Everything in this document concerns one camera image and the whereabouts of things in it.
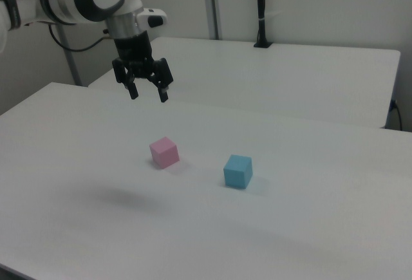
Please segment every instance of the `white wall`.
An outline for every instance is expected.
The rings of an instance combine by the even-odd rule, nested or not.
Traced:
[[[169,18],[165,26],[149,32],[153,40],[158,36],[209,38],[205,0],[142,0],[146,8],[161,8]],[[101,37],[104,23],[65,27],[73,48],[85,47]],[[112,41],[104,41],[84,53],[73,53],[80,77],[88,86],[111,69],[111,61],[118,57]]]
[[[73,84],[73,79],[47,26],[33,24],[9,32],[0,55],[0,114],[50,82]]]
[[[256,41],[257,1],[218,3],[223,39]],[[275,42],[401,51],[395,98],[412,131],[412,0],[266,0],[266,9],[280,11],[267,22]],[[398,127],[394,116],[390,126]]]

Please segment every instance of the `cube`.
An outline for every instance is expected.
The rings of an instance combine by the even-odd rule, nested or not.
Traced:
[[[163,137],[150,144],[153,161],[156,162],[162,169],[179,161],[178,148],[174,142],[167,137]]]
[[[223,169],[228,187],[246,189],[253,175],[252,159],[248,156],[231,155]]]

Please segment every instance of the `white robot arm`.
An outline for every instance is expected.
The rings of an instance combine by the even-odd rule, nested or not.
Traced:
[[[36,21],[66,25],[105,21],[119,53],[112,62],[117,82],[134,99],[135,77],[148,79],[158,88],[161,101],[167,100],[173,77],[165,59],[153,60],[146,32],[167,22],[163,11],[144,8],[141,0],[0,0],[0,52],[8,30]]]

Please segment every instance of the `table surface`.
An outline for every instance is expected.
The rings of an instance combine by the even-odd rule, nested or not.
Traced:
[[[161,170],[149,144],[180,162]],[[36,279],[410,279],[410,133],[50,84],[0,116],[0,263]],[[245,191],[224,186],[252,157]]]
[[[171,100],[297,118],[384,127],[400,53],[394,50],[173,39],[152,42],[174,76]],[[143,97],[155,87],[136,81]],[[119,91],[113,70],[90,88]]]

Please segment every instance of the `black cable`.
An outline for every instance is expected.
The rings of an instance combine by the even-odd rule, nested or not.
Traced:
[[[401,131],[403,131],[403,130],[402,130],[402,118],[400,117],[399,107],[398,107],[398,105],[395,103],[395,105],[393,106],[393,108],[396,108],[396,109],[397,109],[398,117],[399,117],[399,129],[400,129]]]
[[[63,48],[64,50],[68,50],[71,51],[73,53],[80,53],[82,51],[86,51],[89,50],[90,48],[95,47],[98,43],[100,43],[101,41],[103,41],[104,39],[107,39],[107,37],[101,37],[99,40],[97,40],[96,42],[94,42],[92,45],[79,49],[79,50],[74,50],[73,48],[67,47],[65,45],[63,45],[62,43],[59,42],[59,40],[56,38],[56,36],[53,33],[53,29],[52,29],[52,25],[49,24],[49,31],[50,31],[50,35],[53,38],[53,40],[57,43],[57,45],[59,45],[61,48]]]

